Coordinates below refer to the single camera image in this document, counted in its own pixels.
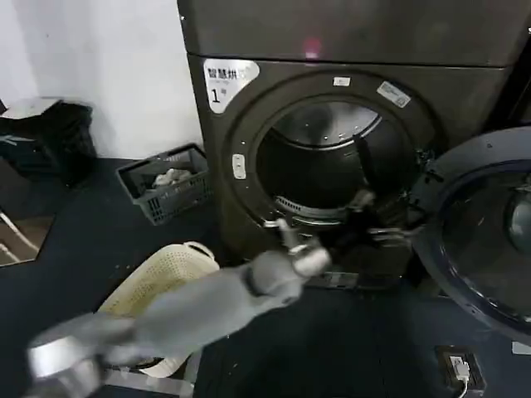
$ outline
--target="door glass window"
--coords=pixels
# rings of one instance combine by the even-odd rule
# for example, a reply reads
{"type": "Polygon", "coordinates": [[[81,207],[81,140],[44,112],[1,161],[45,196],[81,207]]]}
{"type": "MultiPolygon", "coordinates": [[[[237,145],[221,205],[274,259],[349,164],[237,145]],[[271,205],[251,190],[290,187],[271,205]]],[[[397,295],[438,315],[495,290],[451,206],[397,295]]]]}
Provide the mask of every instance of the door glass window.
{"type": "Polygon", "coordinates": [[[463,186],[442,213],[451,267],[506,313],[531,317],[531,184],[527,173],[498,173],[463,186]]]}

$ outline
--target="cable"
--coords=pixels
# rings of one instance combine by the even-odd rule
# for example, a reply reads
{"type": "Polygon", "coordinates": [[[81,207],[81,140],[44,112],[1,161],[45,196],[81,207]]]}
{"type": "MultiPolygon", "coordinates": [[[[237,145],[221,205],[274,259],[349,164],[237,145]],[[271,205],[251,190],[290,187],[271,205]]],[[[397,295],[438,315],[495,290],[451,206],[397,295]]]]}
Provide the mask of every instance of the cable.
{"type": "Polygon", "coordinates": [[[465,387],[463,387],[463,391],[459,394],[457,398],[463,398],[468,392],[468,379],[464,379],[463,384],[465,385],[465,387]]]}
{"type": "Polygon", "coordinates": [[[464,384],[463,391],[457,398],[463,398],[468,392],[468,382],[470,380],[470,366],[464,357],[451,356],[450,362],[454,368],[455,378],[464,384]]]}

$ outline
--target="white laundry basket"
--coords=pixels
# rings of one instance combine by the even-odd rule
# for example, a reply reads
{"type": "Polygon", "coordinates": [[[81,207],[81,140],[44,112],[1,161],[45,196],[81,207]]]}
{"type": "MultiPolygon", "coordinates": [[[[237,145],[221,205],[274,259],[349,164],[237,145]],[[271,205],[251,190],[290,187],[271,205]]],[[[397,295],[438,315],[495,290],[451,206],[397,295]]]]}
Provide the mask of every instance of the white laundry basket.
{"type": "MultiPolygon", "coordinates": [[[[159,294],[177,289],[192,279],[219,270],[214,254],[197,242],[168,245],[145,260],[105,301],[99,312],[137,316],[159,294]]],[[[164,358],[148,368],[139,369],[148,376],[171,376],[186,357],[164,358]]]]}

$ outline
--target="dryer drum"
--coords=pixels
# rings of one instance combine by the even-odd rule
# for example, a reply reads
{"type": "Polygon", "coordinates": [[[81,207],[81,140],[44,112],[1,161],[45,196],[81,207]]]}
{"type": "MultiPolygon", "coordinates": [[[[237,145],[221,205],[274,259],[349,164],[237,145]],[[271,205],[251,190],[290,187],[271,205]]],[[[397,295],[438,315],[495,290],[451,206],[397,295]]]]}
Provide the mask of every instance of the dryer drum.
{"type": "Polygon", "coordinates": [[[280,210],[334,219],[362,188],[383,196],[406,187],[416,175],[416,154],[378,112],[318,102],[273,125],[258,148],[256,171],[280,210]]]}

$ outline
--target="label sticker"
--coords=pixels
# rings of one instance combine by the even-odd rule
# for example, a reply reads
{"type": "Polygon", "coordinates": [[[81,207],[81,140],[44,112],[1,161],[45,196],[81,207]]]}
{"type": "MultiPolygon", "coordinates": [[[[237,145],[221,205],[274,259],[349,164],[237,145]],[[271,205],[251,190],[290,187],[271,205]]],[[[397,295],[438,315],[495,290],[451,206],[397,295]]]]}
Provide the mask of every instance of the label sticker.
{"type": "Polygon", "coordinates": [[[334,85],[338,85],[338,86],[341,86],[341,87],[349,87],[350,86],[350,78],[349,77],[336,76],[336,77],[334,77],[334,85]]]}
{"type": "Polygon", "coordinates": [[[411,97],[400,90],[398,87],[392,85],[388,81],[384,81],[380,84],[380,87],[376,90],[383,98],[393,102],[398,108],[403,108],[409,101],[411,97]]]}
{"type": "Polygon", "coordinates": [[[245,155],[240,153],[232,155],[232,174],[234,174],[236,180],[245,180],[247,178],[245,155]]]}
{"type": "Polygon", "coordinates": [[[522,344],[521,342],[513,342],[514,355],[531,355],[531,347],[522,344]]]}
{"type": "Polygon", "coordinates": [[[248,60],[210,58],[203,63],[203,71],[210,109],[222,114],[234,97],[258,77],[260,67],[248,60]]]}
{"type": "Polygon", "coordinates": [[[11,105],[8,110],[0,115],[0,118],[25,119],[40,116],[57,101],[58,99],[53,98],[23,99],[11,105]]]}

